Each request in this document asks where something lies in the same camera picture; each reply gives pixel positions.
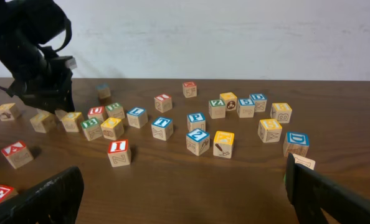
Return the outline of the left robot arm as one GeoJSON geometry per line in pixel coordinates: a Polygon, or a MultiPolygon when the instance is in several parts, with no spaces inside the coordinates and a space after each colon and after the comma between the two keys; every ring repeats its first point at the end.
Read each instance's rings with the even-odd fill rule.
{"type": "Polygon", "coordinates": [[[53,0],[0,0],[0,62],[14,81],[3,90],[27,106],[50,113],[73,112],[73,56],[59,56],[48,41],[65,33],[61,48],[72,38],[72,24],[53,0]]]}

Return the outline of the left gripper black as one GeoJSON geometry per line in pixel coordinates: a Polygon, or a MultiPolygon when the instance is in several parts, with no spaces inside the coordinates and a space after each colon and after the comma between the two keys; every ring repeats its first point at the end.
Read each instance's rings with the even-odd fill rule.
{"type": "Polygon", "coordinates": [[[55,110],[74,112],[72,99],[72,70],[65,61],[73,56],[54,57],[46,60],[46,65],[34,78],[22,81],[15,78],[6,90],[9,96],[18,96],[22,102],[33,108],[55,113],[55,110]]]}

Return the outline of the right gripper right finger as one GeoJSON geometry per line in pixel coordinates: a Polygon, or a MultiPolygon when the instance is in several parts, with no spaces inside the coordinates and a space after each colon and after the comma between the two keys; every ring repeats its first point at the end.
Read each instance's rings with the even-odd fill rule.
{"type": "Polygon", "coordinates": [[[285,188],[300,223],[370,223],[370,200],[287,157],[285,188]]]}

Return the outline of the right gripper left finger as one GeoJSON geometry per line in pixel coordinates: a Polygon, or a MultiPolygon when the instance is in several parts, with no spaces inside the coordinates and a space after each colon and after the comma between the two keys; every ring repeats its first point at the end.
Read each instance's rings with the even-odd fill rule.
{"type": "Polygon", "coordinates": [[[75,223],[83,191],[82,173],[71,166],[0,203],[0,224],[75,223]]]}

